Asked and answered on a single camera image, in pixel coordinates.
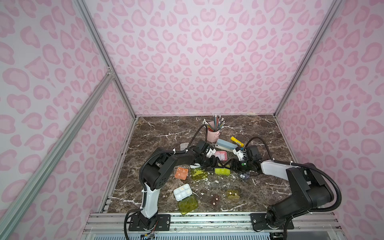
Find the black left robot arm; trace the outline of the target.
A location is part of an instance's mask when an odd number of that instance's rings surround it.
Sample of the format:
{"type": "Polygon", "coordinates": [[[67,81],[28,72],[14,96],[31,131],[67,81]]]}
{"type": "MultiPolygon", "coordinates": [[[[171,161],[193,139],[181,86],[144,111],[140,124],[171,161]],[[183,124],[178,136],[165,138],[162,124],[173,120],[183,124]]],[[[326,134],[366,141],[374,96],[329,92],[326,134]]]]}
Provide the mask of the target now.
{"type": "Polygon", "coordinates": [[[140,217],[149,220],[157,215],[160,189],[167,183],[175,167],[194,165],[214,169],[221,164],[215,153],[216,150],[203,140],[182,151],[157,148],[139,171],[139,181],[143,187],[140,217]]]}

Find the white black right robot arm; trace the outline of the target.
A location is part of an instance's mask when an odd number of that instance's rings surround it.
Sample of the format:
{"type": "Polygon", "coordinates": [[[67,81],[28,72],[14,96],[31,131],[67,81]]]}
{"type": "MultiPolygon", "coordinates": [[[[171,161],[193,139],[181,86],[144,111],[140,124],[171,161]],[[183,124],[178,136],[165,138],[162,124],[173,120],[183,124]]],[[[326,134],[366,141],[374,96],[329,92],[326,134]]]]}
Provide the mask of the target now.
{"type": "Polygon", "coordinates": [[[237,147],[233,149],[233,154],[236,156],[231,160],[234,172],[243,176],[257,172],[289,182],[291,195],[268,207],[265,224],[270,228],[288,224],[294,217],[331,203],[335,198],[324,174],[314,165],[299,166],[274,158],[264,160],[257,146],[237,147]]]}

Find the small yellow pillbox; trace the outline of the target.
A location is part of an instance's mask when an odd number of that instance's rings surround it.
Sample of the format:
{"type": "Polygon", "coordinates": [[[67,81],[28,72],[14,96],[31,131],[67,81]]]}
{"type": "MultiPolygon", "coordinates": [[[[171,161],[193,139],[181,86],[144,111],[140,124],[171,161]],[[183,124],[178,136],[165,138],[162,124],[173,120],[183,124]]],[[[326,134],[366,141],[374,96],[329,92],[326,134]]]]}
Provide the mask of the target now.
{"type": "Polygon", "coordinates": [[[238,200],[240,198],[239,191],[237,190],[227,190],[227,198],[230,200],[238,200]]]}

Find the small dark red pillbox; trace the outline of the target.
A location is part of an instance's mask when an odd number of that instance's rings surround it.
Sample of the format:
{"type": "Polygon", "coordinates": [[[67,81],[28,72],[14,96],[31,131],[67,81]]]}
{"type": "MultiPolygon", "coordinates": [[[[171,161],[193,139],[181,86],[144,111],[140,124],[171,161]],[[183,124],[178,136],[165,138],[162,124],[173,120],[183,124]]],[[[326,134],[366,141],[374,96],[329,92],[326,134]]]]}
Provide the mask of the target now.
{"type": "Polygon", "coordinates": [[[211,205],[217,207],[220,204],[221,197],[217,194],[212,195],[211,205]]]}

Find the pink red rectangular pillbox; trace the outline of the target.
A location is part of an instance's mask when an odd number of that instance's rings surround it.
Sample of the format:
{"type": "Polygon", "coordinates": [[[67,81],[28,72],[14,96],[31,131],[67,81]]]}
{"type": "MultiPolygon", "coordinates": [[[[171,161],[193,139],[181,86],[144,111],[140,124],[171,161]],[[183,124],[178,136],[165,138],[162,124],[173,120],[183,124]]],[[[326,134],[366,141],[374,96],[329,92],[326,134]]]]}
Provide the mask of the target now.
{"type": "Polygon", "coordinates": [[[228,160],[228,154],[226,151],[217,151],[215,152],[215,156],[219,158],[221,162],[226,162],[228,160]]]}

